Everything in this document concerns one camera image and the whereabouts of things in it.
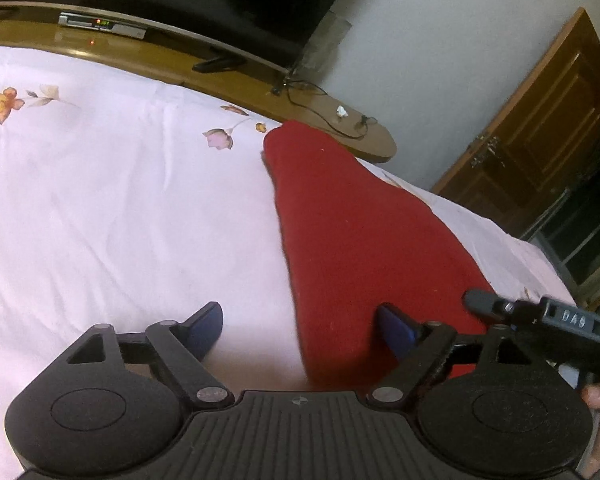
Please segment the red knitted beaded sweater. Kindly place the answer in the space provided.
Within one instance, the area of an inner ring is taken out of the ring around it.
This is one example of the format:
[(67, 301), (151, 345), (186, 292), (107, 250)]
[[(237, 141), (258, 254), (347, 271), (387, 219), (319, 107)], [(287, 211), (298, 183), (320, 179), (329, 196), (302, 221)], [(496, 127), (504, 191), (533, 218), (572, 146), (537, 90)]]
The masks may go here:
[(452, 231), (327, 133), (286, 122), (263, 140), (288, 262), (302, 362), (318, 390), (366, 390), (398, 362), (375, 330), (392, 304), (413, 320), (482, 335), (465, 309), (491, 287)]

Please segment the white floral bed sheet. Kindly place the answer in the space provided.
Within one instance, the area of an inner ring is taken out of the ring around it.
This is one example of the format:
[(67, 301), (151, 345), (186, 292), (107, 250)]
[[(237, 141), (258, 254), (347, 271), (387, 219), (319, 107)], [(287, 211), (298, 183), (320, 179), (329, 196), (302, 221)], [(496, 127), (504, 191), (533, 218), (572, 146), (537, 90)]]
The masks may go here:
[(80, 333), (210, 300), (235, 389), (308, 386), (263, 159), (270, 118), (102, 64), (0, 47), (0, 479), (9, 402)]

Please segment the brown wooden door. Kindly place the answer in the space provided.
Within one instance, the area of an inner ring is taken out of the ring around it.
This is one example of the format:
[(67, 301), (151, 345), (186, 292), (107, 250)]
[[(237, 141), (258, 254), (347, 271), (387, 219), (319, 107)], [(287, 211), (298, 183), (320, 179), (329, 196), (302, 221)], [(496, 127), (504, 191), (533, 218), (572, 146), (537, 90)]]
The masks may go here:
[(524, 237), (600, 140), (600, 38), (580, 8), (434, 193)]

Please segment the small white object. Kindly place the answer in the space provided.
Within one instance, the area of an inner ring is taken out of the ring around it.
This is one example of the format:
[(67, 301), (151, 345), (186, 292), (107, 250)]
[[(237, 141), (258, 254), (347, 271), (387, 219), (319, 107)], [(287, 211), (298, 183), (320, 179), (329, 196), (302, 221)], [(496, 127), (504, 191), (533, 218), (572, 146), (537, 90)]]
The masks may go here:
[(343, 118), (348, 116), (348, 112), (342, 105), (338, 105), (336, 108), (336, 115)]

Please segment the wooden tv stand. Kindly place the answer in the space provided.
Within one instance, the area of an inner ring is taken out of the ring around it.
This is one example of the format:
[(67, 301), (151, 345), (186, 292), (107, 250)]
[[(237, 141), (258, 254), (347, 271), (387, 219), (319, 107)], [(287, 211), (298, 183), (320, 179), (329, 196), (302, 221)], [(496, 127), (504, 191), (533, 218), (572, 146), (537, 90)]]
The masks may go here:
[[(388, 162), (396, 141), (377, 119), (335, 99), (317, 84), (174, 27), (145, 22), (143, 40), (60, 26), (60, 12), (130, 24), (123, 14), (49, 3), (0, 2), (0, 46), (82, 58), (215, 96), (278, 122), (296, 120), (334, 136), (356, 156)], [(336, 115), (342, 105), (347, 117)]]

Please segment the silver set-top box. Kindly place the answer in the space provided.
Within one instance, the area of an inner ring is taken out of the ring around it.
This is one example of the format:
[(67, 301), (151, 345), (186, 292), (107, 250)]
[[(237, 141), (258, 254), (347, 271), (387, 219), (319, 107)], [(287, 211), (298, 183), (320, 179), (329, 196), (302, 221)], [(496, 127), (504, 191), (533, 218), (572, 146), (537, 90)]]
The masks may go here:
[(60, 12), (58, 24), (72, 28), (96, 30), (96, 32), (109, 32), (110, 34), (139, 40), (143, 40), (147, 32), (147, 29), (143, 26), (72, 12)]

